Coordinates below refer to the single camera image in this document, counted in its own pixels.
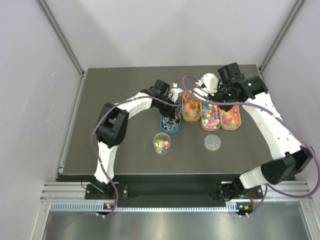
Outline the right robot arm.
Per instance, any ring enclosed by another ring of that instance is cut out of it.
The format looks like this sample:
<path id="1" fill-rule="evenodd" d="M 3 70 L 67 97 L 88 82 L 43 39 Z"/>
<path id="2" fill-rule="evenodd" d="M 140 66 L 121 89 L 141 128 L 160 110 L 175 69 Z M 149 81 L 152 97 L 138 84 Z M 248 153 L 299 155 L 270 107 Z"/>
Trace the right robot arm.
<path id="1" fill-rule="evenodd" d="M 233 185 L 234 194 L 245 198 L 254 187 L 277 185 L 301 173 L 313 158 L 312 148 L 284 125 L 263 80 L 259 76 L 246 78 L 235 62 L 218 69 L 218 74 L 206 73 L 201 78 L 208 89 L 208 99 L 224 111 L 242 105 L 264 137 L 272 157 L 242 173 Z"/>

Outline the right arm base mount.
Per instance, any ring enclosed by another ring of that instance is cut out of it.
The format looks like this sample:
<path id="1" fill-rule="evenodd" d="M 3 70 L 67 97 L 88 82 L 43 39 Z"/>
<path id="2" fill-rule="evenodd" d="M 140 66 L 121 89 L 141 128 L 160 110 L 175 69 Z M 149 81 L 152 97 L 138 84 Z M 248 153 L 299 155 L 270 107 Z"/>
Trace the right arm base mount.
<path id="1" fill-rule="evenodd" d="M 231 201 L 235 199 L 256 200 L 262 199 L 263 197 L 263 191 L 260 186 L 251 189 L 239 190 L 231 181 L 227 181 L 219 182 L 216 187 L 217 195 L 224 201 Z"/>

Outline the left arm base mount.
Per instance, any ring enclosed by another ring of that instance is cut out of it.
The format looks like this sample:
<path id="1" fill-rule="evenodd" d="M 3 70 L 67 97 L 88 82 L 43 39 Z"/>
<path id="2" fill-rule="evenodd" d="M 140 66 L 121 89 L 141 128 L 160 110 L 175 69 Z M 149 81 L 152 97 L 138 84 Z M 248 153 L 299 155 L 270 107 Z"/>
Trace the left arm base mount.
<path id="1" fill-rule="evenodd" d="M 83 182 L 80 182 L 81 187 L 85 190 L 84 198 L 86 200 L 116 200 L 117 194 L 113 185 L 109 182 L 105 184 L 104 182 L 99 182 L 94 180 L 86 186 Z"/>

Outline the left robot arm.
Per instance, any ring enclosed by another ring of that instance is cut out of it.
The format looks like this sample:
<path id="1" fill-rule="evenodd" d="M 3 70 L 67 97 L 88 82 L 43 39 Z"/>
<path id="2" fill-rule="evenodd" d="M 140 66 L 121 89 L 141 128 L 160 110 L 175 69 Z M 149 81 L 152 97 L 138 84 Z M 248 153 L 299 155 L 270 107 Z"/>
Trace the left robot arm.
<path id="1" fill-rule="evenodd" d="M 98 195 L 106 199 L 113 194 L 114 187 L 110 182 L 115 175 L 116 153 L 126 136 L 129 119 L 151 108 L 157 108 L 165 117 L 174 117 L 178 97 L 182 92 L 176 83 L 170 88 L 167 83 L 158 79 L 153 86 L 139 91 L 125 101 L 115 104 L 108 102 L 103 106 L 91 134 L 96 137 L 98 144 L 98 147 L 93 148 L 97 154 L 94 177 L 100 182 L 96 186 Z"/>

